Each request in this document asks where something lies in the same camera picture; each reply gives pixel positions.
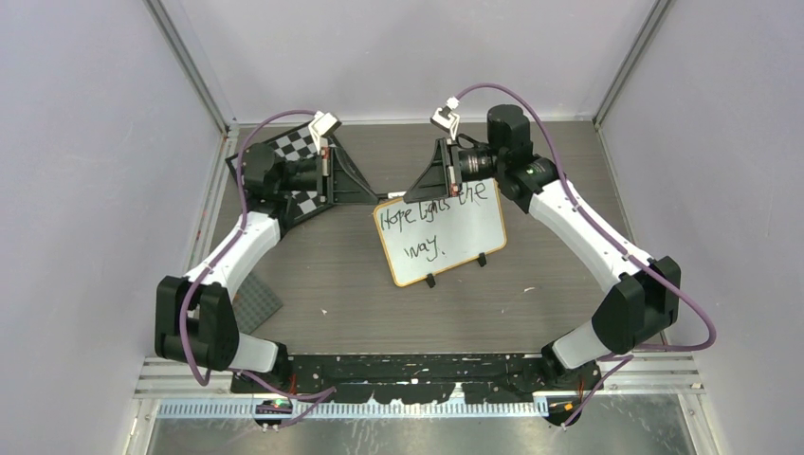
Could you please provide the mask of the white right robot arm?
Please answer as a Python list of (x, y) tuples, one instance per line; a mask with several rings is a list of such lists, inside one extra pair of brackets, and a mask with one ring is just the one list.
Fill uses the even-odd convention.
[(407, 203), (459, 194), (459, 187), (493, 178), (500, 192), (552, 230), (583, 262), (605, 293), (591, 318), (545, 345), (537, 362), (539, 381), (565, 389), (579, 370), (605, 355), (624, 355), (676, 322), (681, 270), (620, 235), (577, 195), (555, 160), (537, 155), (530, 120), (519, 106), (500, 104), (486, 114), (486, 141), (459, 133), (457, 101), (431, 116), (447, 133), (430, 164), (405, 192)]

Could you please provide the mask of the yellow framed whiteboard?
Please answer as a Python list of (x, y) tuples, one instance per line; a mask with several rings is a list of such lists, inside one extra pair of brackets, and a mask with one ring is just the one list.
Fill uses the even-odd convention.
[(492, 179), (465, 183), (447, 199), (377, 206), (375, 226), (393, 282), (405, 287), (504, 248), (501, 195)]

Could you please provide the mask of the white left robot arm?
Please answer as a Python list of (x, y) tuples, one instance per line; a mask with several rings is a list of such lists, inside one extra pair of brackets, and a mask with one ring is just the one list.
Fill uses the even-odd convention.
[(242, 202), (237, 224), (213, 252), (156, 288), (155, 353), (196, 370), (247, 370), (266, 391), (291, 377), (285, 347), (241, 331), (233, 301), (260, 259), (293, 227), (337, 205), (375, 205), (377, 195), (336, 145), (290, 160), (266, 142), (235, 159)]

